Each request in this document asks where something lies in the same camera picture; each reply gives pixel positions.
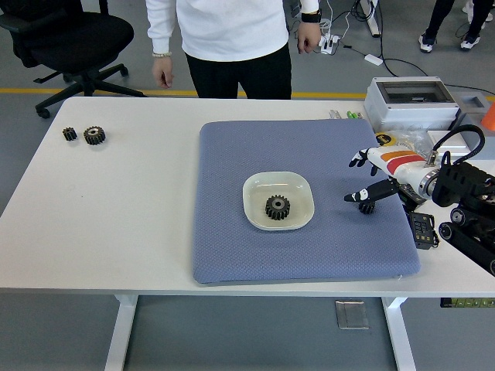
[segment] chair base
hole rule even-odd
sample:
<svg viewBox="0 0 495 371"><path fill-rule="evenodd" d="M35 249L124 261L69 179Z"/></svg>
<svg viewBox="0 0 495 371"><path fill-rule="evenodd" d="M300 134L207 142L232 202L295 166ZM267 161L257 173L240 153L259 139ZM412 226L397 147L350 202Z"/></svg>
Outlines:
<svg viewBox="0 0 495 371"><path fill-rule="evenodd" d="M45 99L43 102L37 104L35 106L36 113L38 114L38 116L42 118L49 118L50 112L46 109L48 106L51 106L52 104L58 103L67 98L70 98L78 93L84 92L85 97L91 97L95 90L102 90L116 94L124 94L132 97L146 97L141 91L129 89L127 87L121 87L119 85L107 83L104 81L104 79L108 78L109 76L117 72L120 72L123 77L129 75L127 67L125 67L122 63L118 64L117 66L107 68L106 70L103 70L101 72L86 71L83 73L79 73L77 75L64 74L63 79L66 82L73 80L74 83L69 87L67 87L66 89L53 95L52 97Z"/></svg>

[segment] black chair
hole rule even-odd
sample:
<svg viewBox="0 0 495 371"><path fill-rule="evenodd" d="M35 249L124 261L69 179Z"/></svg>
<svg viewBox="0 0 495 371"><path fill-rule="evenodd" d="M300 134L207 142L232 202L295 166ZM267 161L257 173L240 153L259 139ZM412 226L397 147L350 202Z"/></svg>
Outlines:
<svg viewBox="0 0 495 371"><path fill-rule="evenodd" d="M104 79L128 70L123 64L100 72L115 61L134 38L132 26L108 14L107 0L99 0L100 13L84 12L80 0L0 0L0 26L10 31L14 54L28 68L44 65L55 73L37 83L62 74L68 88L36 105L40 117L50 116L46 107L84 92L95 90L145 97L137 90L107 83Z"/></svg>

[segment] yellow floor line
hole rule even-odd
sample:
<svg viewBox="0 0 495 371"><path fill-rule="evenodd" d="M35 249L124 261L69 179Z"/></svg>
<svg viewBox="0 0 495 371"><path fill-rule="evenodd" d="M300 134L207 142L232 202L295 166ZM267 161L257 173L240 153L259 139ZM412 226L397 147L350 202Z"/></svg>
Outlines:
<svg viewBox="0 0 495 371"><path fill-rule="evenodd" d="M56 94L62 89L43 89L43 88L15 88L3 87L0 88L0 94ZM155 97L197 97L195 90L140 90L145 95ZM244 91L239 92L240 97L246 97ZM293 98L306 99L354 99L363 100L366 97L364 93L319 93L319 92L293 92ZM485 97L486 100L495 102L495 96Z"/></svg>

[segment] wristwatch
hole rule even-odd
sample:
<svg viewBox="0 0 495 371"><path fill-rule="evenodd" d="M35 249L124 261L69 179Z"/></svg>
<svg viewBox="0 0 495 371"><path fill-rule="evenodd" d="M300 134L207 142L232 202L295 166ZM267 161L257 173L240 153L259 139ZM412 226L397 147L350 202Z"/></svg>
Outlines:
<svg viewBox="0 0 495 371"><path fill-rule="evenodd" d="M320 23L322 20L322 9L318 9L315 14L301 13L301 20L304 23Z"/></svg>

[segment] square bowl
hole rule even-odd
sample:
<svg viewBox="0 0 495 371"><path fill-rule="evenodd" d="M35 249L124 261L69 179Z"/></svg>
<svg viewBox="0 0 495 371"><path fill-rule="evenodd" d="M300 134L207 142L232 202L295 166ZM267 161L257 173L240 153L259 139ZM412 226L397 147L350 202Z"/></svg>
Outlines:
<svg viewBox="0 0 495 371"><path fill-rule="evenodd" d="M284 196L290 210L283 220L273 220L265 211L272 196ZM297 230L305 226L315 212L309 183L294 172L259 172L249 177L242 187L244 212L260 230Z"/></svg>

